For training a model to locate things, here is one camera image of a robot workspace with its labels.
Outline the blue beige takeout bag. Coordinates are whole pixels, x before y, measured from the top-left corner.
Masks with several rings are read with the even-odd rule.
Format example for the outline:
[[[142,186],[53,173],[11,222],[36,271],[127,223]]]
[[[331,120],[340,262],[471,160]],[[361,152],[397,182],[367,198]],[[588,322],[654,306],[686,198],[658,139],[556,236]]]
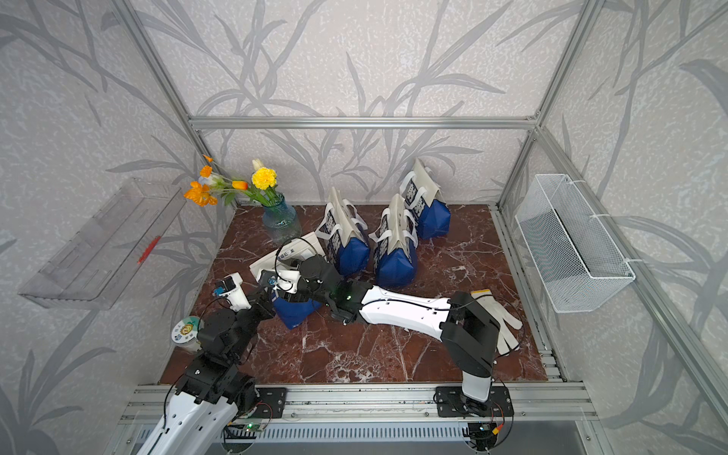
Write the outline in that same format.
[[[451,213],[445,203],[440,186],[430,175],[420,158],[403,177],[399,186],[405,207],[415,221],[417,235],[422,240],[444,237],[449,233]]]
[[[413,214],[402,195],[395,195],[383,210],[380,226],[370,238],[375,243],[375,283],[385,288],[408,286],[416,275],[418,237]]]
[[[309,232],[303,237],[292,239],[278,250],[274,250],[265,257],[254,262],[250,267],[250,273],[256,279],[261,269],[298,270],[300,264],[312,256],[322,256],[324,251],[322,245],[314,232]],[[284,294],[273,291],[276,295],[274,307],[278,317],[287,329],[292,330],[300,326],[309,316],[322,307],[318,301],[296,294]]]
[[[371,254],[367,230],[368,225],[356,207],[332,188],[315,233],[322,241],[327,260],[340,275],[352,276],[367,267]]]

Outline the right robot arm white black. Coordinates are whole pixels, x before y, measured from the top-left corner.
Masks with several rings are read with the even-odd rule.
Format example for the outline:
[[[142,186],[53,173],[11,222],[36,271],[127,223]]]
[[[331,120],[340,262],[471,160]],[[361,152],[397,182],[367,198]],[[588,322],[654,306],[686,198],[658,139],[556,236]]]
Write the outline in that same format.
[[[438,339],[463,373],[463,395],[487,402],[500,322],[470,294],[426,299],[343,278],[320,256],[302,261],[292,279],[296,294],[329,307],[343,324],[396,326]]]

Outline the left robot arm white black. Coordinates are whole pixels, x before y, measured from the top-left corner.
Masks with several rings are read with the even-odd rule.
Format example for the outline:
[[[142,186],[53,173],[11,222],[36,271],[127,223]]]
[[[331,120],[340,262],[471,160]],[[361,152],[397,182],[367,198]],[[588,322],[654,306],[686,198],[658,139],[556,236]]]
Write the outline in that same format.
[[[165,397],[140,454],[204,454],[230,422],[256,410],[255,379],[240,366],[259,324],[275,317],[272,295],[269,286],[258,286],[249,309],[222,308],[204,318],[201,350]]]

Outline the blue glass vase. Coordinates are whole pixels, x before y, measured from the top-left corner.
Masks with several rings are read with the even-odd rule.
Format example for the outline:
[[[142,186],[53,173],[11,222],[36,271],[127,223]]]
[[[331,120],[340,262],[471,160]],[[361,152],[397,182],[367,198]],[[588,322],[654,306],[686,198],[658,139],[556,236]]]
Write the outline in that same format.
[[[303,234],[301,223],[294,207],[281,196],[272,206],[263,206],[263,224],[275,246],[280,246]]]

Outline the artificial flower bouquet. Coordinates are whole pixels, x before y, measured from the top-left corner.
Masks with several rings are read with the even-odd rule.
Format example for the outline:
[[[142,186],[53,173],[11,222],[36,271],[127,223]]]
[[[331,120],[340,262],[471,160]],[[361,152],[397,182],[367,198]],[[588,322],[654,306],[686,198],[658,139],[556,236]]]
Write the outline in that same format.
[[[239,195],[267,208],[284,201],[284,196],[278,190],[277,172],[265,167],[260,159],[252,161],[254,172],[250,181],[223,176],[213,169],[216,161],[212,157],[204,155],[204,159],[208,164],[200,170],[197,180],[193,180],[184,193],[184,197],[197,206],[215,206],[219,202],[229,206]]]

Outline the white work glove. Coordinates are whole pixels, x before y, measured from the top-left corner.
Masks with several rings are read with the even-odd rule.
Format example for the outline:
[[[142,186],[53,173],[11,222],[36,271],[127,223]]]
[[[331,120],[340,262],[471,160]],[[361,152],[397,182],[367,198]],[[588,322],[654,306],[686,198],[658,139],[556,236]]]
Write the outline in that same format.
[[[517,334],[522,322],[498,303],[489,289],[474,291],[471,297],[500,324],[497,342],[499,356],[508,356],[519,350],[521,343],[517,340]]]

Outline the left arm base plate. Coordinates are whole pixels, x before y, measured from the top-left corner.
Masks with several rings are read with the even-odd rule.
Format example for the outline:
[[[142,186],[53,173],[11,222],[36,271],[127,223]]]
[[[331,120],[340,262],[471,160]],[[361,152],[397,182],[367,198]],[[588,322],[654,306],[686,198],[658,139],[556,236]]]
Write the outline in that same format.
[[[284,414],[287,392],[288,389],[284,387],[257,388],[249,417],[264,420],[281,419]]]

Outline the clear acrylic wall shelf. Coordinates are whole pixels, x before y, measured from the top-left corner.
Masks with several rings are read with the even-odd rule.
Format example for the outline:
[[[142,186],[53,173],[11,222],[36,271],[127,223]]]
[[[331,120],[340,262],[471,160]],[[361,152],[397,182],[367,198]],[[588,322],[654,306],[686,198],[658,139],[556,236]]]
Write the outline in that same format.
[[[176,185],[127,180],[19,295],[46,309],[110,309],[185,204]]]

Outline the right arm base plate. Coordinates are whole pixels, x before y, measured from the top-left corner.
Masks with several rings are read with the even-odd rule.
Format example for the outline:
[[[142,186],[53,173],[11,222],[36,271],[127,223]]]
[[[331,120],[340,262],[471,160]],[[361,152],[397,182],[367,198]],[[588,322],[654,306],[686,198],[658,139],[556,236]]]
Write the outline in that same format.
[[[508,388],[497,385],[485,402],[464,395],[462,388],[441,386],[435,389],[433,402],[439,417],[483,417],[505,420],[514,416]]]

